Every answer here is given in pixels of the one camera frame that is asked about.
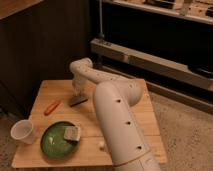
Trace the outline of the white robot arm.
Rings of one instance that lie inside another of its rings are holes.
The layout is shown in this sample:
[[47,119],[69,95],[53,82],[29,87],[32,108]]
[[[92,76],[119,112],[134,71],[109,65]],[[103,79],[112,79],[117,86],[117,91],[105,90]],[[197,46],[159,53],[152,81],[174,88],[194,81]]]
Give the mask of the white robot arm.
[[115,171],[161,171],[131,111],[142,97],[141,86],[133,79],[93,68],[89,58],[69,65],[73,73],[74,98],[84,94],[86,81],[96,84],[94,110]]

